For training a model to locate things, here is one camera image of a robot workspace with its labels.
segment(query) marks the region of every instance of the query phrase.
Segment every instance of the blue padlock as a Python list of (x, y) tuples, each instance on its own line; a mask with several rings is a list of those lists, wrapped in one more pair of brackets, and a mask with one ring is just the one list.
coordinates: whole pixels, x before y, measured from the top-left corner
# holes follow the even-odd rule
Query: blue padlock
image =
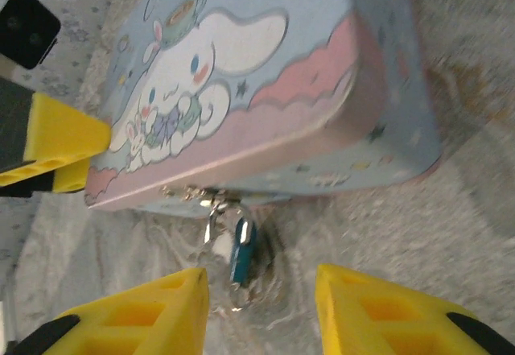
[(245, 217), (240, 218), (236, 224), (233, 252), (231, 253), (230, 280), (241, 285), (249, 277), (250, 262), (256, 248), (258, 228)]

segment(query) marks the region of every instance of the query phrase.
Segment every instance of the floral patterned fabric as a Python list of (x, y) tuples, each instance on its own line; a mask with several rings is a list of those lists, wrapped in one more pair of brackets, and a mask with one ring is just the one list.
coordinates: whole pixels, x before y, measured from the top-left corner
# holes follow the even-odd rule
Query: floral patterned fabric
[[(74, 105), (100, 38), (110, 0), (40, 0), (61, 21), (57, 45), (36, 69), (16, 68), (12, 80)], [(16, 263), (38, 205), (0, 198), (0, 289)]]

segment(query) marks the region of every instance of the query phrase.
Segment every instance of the black camera module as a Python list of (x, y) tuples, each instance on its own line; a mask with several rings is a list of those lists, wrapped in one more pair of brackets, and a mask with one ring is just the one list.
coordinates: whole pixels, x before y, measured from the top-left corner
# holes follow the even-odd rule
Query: black camera module
[(0, 10), (0, 53), (25, 69), (44, 60), (61, 28), (38, 0), (7, 0)]

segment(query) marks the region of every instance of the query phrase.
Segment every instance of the star illustration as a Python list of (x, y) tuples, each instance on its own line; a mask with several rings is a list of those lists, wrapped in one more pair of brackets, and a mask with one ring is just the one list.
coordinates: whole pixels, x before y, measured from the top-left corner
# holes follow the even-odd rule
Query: star illustration
[(384, 126), (384, 125), (383, 126), (382, 125), (375, 126), (374, 129), (372, 130), (372, 132), (368, 136), (369, 142), (373, 143), (376, 139), (383, 136), (383, 134), (385, 133), (385, 128), (386, 128), (386, 126)]
[(247, 85), (247, 80), (243, 80), (240, 84), (237, 86), (236, 96), (243, 97), (246, 92), (249, 90), (249, 86)]

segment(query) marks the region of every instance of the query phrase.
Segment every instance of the box lid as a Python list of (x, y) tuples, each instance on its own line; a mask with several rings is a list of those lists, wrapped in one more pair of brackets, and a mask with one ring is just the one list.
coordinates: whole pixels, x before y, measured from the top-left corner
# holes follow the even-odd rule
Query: box lid
[(356, 142), (381, 112), (381, 72), (352, 0), (142, 0), (114, 43), (113, 137), (87, 203), (131, 207)]

